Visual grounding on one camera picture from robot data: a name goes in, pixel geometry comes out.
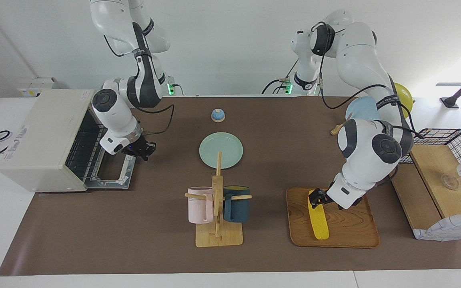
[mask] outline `pink mug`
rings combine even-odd
[[[188,197],[188,221],[194,224],[212,222],[212,187],[191,187],[188,193],[206,196],[205,200]]]

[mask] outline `black wire basket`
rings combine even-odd
[[[461,163],[461,129],[426,128],[419,132],[424,139],[415,138],[414,143],[419,145],[446,145]],[[400,163],[413,163],[409,154],[405,155]]]

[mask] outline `mint green plate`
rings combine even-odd
[[[219,151],[222,152],[222,169],[226,169],[239,162],[243,145],[238,137],[226,132],[212,133],[200,143],[200,158],[210,167],[216,168]]]

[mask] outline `white table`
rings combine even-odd
[[[36,98],[0,98],[0,130],[16,131],[35,100]],[[445,109],[436,99],[417,99],[412,114],[417,130],[426,127],[461,128],[461,109]],[[1,143],[0,149],[7,145],[8,142]],[[24,190],[0,174],[0,265],[32,197],[33,193]],[[138,287],[145,285],[209,287],[214,286],[215,283],[220,288],[236,286],[286,287],[303,286],[304,284],[342,288],[456,287],[461,286],[461,270],[0,277],[0,287],[77,287],[88,286],[88,284],[97,287]]]

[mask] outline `blue plate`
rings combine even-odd
[[[351,115],[352,119],[380,119],[380,114],[378,113],[377,109],[377,102],[371,96],[362,96],[353,100],[346,109],[345,119],[348,118],[350,113],[353,113],[353,115]]]
[[[236,136],[226,132],[212,133],[200,143],[200,158],[210,167],[216,168],[219,151],[222,152],[222,169],[226,169],[239,162],[243,156],[243,145]]]

